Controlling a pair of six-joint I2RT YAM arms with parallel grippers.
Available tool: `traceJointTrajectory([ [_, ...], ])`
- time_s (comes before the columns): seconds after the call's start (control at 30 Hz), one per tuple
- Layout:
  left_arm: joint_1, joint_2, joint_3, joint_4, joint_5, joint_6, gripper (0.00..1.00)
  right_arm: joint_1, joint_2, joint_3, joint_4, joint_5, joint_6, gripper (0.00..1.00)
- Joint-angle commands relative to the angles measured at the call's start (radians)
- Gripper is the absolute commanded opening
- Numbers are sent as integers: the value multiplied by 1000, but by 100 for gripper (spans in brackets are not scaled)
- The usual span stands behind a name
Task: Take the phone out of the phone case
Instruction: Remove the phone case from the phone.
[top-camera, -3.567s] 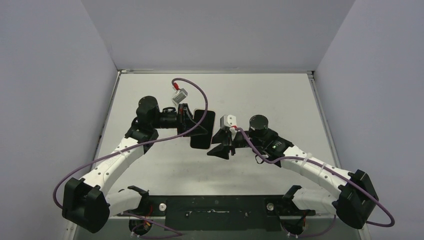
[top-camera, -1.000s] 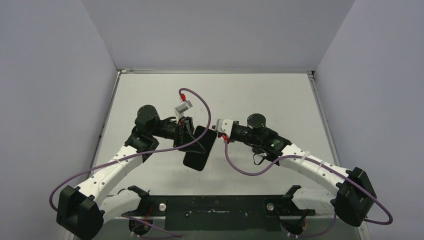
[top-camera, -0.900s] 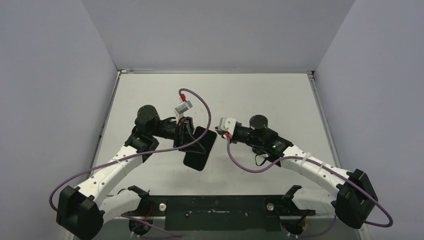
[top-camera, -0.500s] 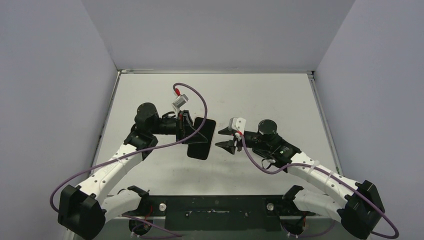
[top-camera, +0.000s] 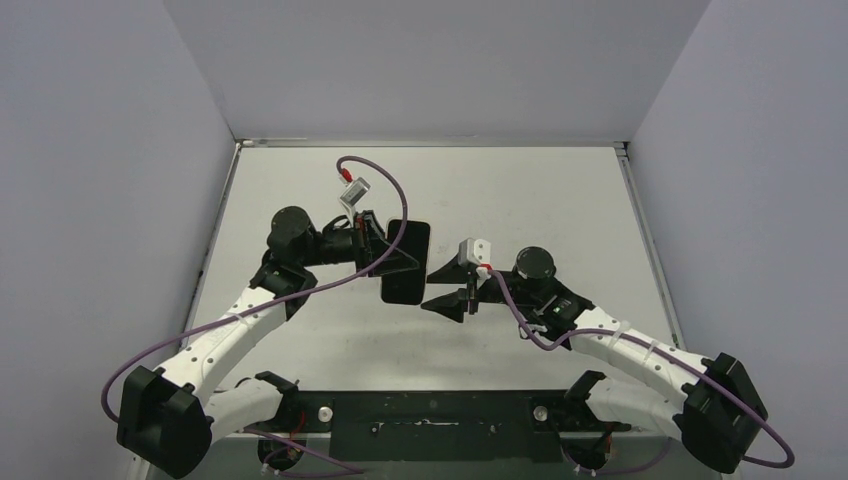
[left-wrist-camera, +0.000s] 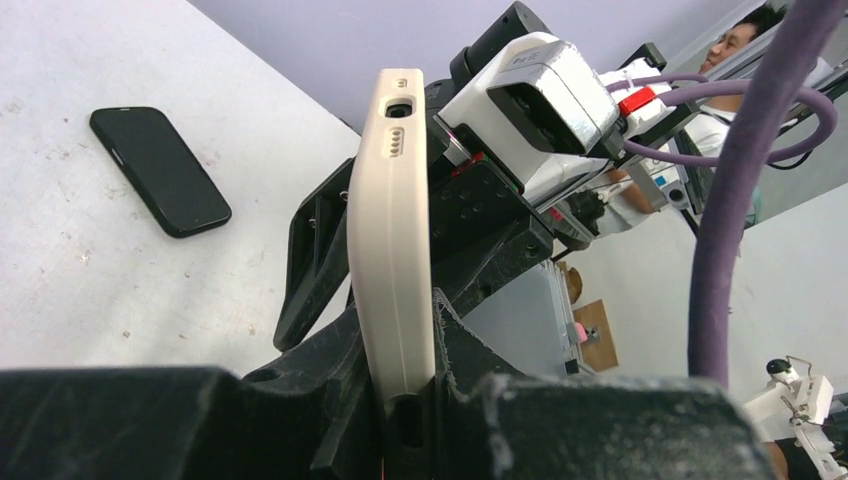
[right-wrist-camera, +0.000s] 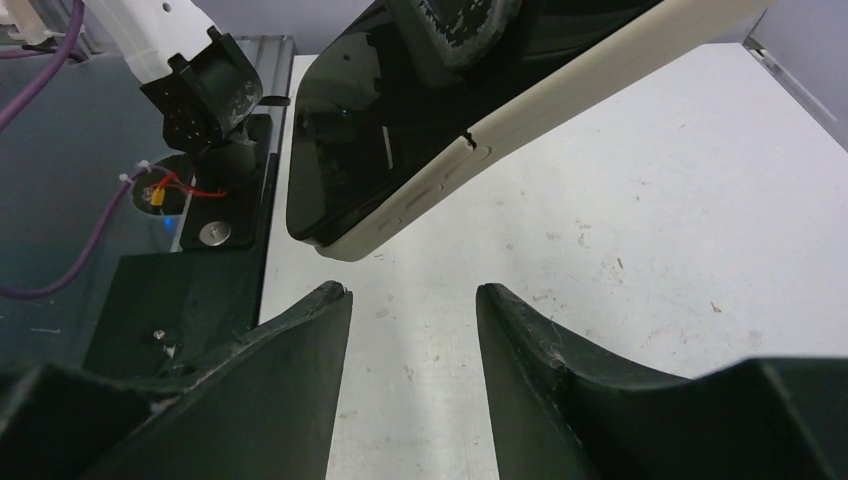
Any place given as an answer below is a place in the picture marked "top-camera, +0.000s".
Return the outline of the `black phone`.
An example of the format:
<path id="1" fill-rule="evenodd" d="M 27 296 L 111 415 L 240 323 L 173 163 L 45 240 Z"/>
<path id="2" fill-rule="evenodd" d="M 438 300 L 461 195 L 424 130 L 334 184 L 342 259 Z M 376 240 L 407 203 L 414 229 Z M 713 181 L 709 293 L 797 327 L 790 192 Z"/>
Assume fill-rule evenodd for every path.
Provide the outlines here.
<path id="1" fill-rule="evenodd" d="M 416 306 L 423 301 L 427 276 L 431 226 L 408 220 L 400 242 L 384 263 L 380 298 L 386 304 Z"/>

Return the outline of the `beige phone case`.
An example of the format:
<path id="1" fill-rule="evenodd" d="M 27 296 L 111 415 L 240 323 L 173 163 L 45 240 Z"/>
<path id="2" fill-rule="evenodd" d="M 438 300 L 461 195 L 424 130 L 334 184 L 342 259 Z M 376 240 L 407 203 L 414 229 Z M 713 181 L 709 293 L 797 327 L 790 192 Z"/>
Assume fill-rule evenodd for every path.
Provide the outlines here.
<path id="1" fill-rule="evenodd" d="M 427 270 L 427 268 L 429 266 L 429 260 L 430 260 L 430 256 L 431 256 L 430 252 L 431 252 L 431 246 L 432 246 L 432 226 L 430 225 L 430 223 L 426 223 L 426 227 L 427 227 L 426 228 L 426 231 L 427 231 L 427 233 L 426 233 L 426 246 L 423 248 L 425 271 Z"/>

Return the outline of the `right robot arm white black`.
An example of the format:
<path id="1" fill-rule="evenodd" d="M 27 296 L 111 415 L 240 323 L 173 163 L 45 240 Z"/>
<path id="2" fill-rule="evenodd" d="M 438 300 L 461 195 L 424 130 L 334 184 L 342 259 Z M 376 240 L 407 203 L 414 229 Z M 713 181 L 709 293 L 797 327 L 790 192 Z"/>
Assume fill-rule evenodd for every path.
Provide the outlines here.
<path id="1" fill-rule="evenodd" d="M 541 247 L 520 250 L 508 271 L 494 270 L 489 260 L 488 242 L 461 243 L 452 260 L 426 277 L 429 284 L 456 284 L 458 290 L 424 302 L 422 309 L 461 323 L 482 304 L 503 304 L 516 316 L 520 334 L 540 349 L 562 347 L 634 378 L 627 383 L 585 372 L 565 402 L 567 419 L 577 428 L 608 422 L 650 429 L 722 474 L 746 461 L 768 413 L 738 359 L 687 352 L 611 316 L 560 282 L 552 255 Z"/>

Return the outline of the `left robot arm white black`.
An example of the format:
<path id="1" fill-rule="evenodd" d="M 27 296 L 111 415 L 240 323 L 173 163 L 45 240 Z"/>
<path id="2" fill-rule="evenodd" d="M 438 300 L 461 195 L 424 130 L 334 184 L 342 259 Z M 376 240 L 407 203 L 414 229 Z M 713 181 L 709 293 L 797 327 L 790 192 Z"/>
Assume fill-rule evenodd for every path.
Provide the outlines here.
<path id="1" fill-rule="evenodd" d="M 292 319 L 313 295 L 362 276 L 414 270 L 400 249 L 409 219 L 396 235 L 370 211 L 346 227 L 319 231 L 297 206 L 271 220 L 260 268 L 227 313 L 186 332 L 190 343 L 154 369 L 131 360 L 116 417 L 117 443 L 175 479 L 191 473 L 218 440 L 265 422 L 282 431 L 297 420 L 292 386 L 269 372 L 223 393 L 216 387 L 269 333 Z"/>

